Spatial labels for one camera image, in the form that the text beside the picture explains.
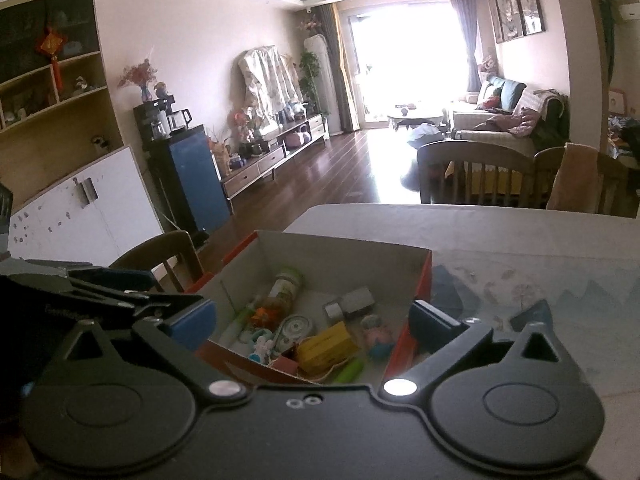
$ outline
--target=gray curtain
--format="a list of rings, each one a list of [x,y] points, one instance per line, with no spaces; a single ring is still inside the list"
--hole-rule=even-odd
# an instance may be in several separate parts
[[[607,53],[607,71],[609,84],[613,79],[613,69],[616,64],[616,20],[613,17],[611,0],[599,0],[602,28],[604,29],[604,46]]]
[[[478,7],[476,0],[451,0],[451,5],[458,14],[462,35],[466,43],[466,60],[469,65],[469,81],[467,92],[480,91],[480,76],[476,61],[476,38],[478,37]]]
[[[338,101],[338,115],[340,115],[340,124],[344,133],[350,133],[357,128],[354,127],[351,118],[351,108],[349,106],[350,90],[342,73],[340,63],[340,36],[338,34],[338,25],[335,22],[334,10],[331,4],[324,4],[314,8],[314,14],[321,23],[321,32],[326,40],[329,62],[331,63],[331,72],[334,76],[335,96]]]

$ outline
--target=air conditioner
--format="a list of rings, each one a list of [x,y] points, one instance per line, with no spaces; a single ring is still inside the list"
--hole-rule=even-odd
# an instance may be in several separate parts
[[[640,4],[622,5],[618,9],[624,20],[640,20]]]

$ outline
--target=glass vase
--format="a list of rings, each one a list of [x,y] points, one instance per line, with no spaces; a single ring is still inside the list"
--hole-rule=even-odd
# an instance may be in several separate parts
[[[151,92],[149,91],[149,88],[146,86],[146,84],[142,84],[140,85],[140,91],[142,92],[142,102],[146,103],[147,101],[153,101],[154,98],[151,95]]]

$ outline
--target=yellow box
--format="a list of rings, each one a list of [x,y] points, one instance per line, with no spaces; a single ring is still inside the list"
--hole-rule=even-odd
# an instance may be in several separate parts
[[[320,374],[359,350],[343,321],[298,346],[298,364],[309,375]]]

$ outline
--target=sliding glass door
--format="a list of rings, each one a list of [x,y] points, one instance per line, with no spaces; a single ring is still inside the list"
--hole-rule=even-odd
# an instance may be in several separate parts
[[[360,124],[387,126],[397,105],[429,109],[464,94],[465,42],[448,0],[430,0],[340,15]]]

